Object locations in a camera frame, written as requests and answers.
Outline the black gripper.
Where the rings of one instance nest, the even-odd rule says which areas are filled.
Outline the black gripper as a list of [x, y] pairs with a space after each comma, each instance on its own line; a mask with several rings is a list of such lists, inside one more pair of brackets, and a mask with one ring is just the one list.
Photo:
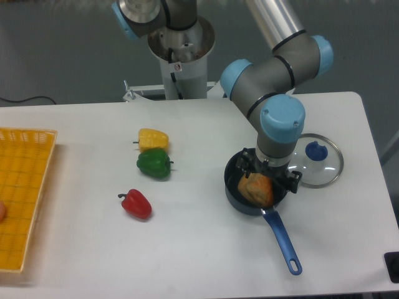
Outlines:
[[257, 155], [255, 148], [244, 148], [238, 153], [236, 159], [236, 169], [248, 178], [252, 173], [261, 174], [272, 179], [272, 181], [283, 188], [285, 191], [297, 193], [297, 190], [302, 179], [300, 171], [289, 171], [288, 162], [282, 159], [273, 160], [266, 158], [261, 161]]

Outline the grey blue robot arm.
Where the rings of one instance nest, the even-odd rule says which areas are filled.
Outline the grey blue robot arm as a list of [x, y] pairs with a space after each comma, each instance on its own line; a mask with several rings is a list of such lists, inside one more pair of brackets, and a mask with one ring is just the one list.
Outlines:
[[[288, 1], [248, 1], [247, 6], [272, 56], [259, 65], [236, 60], [219, 81], [257, 131], [256, 152], [243, 153], [239, 167], [296, 192], [302, 175], [289, 171], [288, 164], [304, 128], [305, 110], [288, 91], [328, 71], [334, 52], [322, 36], [308, 35]], [[115, 1], [112, 9], [129, 38], [147, 38], [160, 63], [167, 99], [206, 96], [207, 57], [216, 38], [212, 25], [198, 15], [196, 1]]]

